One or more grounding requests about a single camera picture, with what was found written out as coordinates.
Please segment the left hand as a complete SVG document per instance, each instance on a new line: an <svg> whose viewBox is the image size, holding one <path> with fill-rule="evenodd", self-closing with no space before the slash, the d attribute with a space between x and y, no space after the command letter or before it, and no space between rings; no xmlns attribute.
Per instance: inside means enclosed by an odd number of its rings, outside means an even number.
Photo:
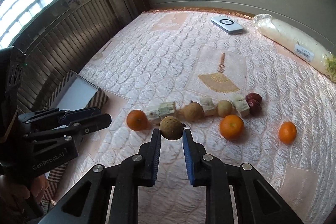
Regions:
<svg viewBox="0 0 336 224"><path fill-rule="evenodd" d="M18 207L33 195L35 201L40 203L48 187L49 182L45 175L35 178L30 189L24 185L14 184L5 175L1 175L1 200L11 207Z"/></svg>

